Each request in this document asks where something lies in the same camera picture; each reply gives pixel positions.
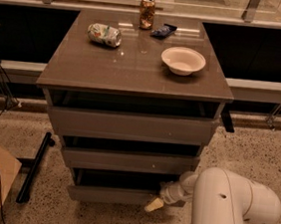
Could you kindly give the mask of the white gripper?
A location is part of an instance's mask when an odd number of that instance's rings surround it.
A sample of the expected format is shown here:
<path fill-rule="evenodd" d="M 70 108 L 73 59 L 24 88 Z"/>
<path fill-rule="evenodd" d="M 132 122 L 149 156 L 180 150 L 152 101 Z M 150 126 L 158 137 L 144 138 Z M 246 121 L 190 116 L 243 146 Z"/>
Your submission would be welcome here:
<path fill-rule="evenodd" d="M 157 210 L 163 206 L 163 204 L 175 204 L 179 201 L 183 202 L 191 202 L 192 201 L 191 192 L 187 192 L 181 186 L 179 182 L 163 182 L 160 185 L 160 198 L 154 198 L 151 202 L 149 202 L 145 208 L 145 212 L 152 212 L 153 210 Z"/>

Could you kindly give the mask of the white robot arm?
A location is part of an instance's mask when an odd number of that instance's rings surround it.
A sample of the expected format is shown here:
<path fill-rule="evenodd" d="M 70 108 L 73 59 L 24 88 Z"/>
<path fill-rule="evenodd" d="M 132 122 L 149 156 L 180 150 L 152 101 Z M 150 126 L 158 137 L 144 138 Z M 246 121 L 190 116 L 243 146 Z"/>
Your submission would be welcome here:
<path fill-rule="evenodd" d="M 176 182 L 161 184 L 144 210 L 179 201 L 190 202 L 191 224 L 274 224 L 281 218 L 280 199 L 272 189 L 223 168 L 184 172 Z"/>

